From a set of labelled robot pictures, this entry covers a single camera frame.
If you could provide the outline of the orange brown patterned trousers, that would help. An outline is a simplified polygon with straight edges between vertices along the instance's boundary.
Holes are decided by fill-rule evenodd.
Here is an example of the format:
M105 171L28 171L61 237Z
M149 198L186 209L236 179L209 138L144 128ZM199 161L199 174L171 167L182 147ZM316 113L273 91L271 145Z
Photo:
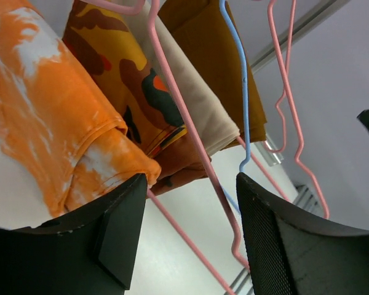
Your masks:
M161 166L155 195L206 178L169 90L119 14L74 1L63 42L122 116L129 140Z

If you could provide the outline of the beige trousers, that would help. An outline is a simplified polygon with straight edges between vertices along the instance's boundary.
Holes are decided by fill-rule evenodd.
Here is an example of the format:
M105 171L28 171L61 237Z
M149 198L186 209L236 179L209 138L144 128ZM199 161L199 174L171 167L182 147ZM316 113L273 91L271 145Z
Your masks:
M147 31L149 10L150 4L145 2L139 14L123 15L122 18L154 70L166 81ZM207 154L212 156L239 136L239 128L159 17L155 28L183 101Z

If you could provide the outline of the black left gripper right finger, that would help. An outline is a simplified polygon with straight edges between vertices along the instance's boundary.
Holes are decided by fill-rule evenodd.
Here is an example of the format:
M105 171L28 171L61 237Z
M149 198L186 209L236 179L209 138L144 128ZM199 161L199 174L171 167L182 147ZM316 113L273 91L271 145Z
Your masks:
M236 177L255 294L369 294L369 230L309 213Z

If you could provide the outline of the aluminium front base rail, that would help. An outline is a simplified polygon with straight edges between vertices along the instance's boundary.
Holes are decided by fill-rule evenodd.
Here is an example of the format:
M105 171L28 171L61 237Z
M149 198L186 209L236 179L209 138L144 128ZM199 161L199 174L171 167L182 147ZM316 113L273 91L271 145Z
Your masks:
M230 288L237 295L254 295L254 287L250 272L243 268L234 281L231 283Z

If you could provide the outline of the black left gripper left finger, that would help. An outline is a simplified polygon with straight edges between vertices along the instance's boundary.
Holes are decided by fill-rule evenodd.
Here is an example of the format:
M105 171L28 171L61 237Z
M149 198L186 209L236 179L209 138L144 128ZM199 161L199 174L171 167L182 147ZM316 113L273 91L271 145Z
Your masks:
M147 188L137 174L39 227L0 228L0 294L124 294Z

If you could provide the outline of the aluminium right frame strut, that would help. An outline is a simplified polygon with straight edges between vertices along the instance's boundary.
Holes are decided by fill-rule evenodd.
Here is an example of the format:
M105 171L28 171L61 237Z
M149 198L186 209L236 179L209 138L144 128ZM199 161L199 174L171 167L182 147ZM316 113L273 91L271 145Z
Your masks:
M270 167L281 168L282 171L285 172L282 165L282 162L284 162L283 155L279 152L271 152L269 150L269 148L273 147L269 140L257 142L255 143L255 146ZM305 211L323 217L323 208L318 196L314 195L306 184L296 183L290 178L288 178L288 180L294 187L293 192L288 196L288 199Z

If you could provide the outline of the orange white tie-dye trousers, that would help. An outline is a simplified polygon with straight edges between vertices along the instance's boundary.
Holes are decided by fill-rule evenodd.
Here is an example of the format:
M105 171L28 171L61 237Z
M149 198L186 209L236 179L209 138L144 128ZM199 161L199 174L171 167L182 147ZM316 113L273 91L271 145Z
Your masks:
M50 214L75 210L160 165L28 1L0 1L0 146L35 178Z

